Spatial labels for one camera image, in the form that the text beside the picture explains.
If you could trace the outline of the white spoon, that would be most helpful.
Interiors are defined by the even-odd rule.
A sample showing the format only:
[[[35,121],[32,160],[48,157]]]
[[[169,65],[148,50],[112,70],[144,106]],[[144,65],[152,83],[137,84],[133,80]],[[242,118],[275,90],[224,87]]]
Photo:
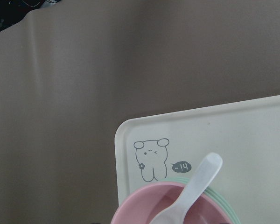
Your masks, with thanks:
[[[191,206],[217,176],[223,164],[219,154],[206,155],[175,202],[159,212],[150,223],[182,224]]]

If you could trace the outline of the pink bowl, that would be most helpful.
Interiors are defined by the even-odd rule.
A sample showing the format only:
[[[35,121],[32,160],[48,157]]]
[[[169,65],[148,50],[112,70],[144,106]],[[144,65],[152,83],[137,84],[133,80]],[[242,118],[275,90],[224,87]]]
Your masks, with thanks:
[[[178,198],[185,184],[159,182],[148,184],[129,195],[116,210],[112,224],[148,224]],[[185,224],[232,224],[219,202],[204,192],[187,212]]]

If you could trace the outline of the green bowl stack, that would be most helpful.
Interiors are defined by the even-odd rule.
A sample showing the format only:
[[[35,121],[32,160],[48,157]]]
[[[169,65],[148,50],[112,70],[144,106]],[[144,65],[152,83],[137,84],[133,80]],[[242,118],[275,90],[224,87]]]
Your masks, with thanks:
[[[186,177],[170,177],[170,178],[161,179],[158,182],[177,182],[177,183],[187,184],[188,181],[189,181],[189,178],[186,178]],[[220,208],[224,211],[224,213],[231,220],[232,224],[241,224],[234,209],[231,207],[231,205],[225,200],[225,198],[222,195],[220,195],[218,192],[216,192],[211,187],[208,187],[204,193],[209,198],[211,198],[217,205],[220,206]]]

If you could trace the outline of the cream rabbit tray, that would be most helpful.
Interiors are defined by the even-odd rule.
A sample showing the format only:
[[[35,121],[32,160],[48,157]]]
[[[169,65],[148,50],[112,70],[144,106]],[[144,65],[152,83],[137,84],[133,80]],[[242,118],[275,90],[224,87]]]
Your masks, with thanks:
[[[241,224],[280,224],[280,95],[130,119],[115,134],[118,200],[156,182],[136,145],[165,139],[160,181],[190,178],[208,153],[223,166],[210,187]]]

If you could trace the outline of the black stand bracket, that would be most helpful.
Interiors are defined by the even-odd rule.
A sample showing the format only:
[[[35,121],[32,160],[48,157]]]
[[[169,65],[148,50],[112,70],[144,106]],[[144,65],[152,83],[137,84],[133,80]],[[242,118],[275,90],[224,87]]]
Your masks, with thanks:
[[[30,11],[50,7],[59,0],[0,0],[0,32],[20,22]]]

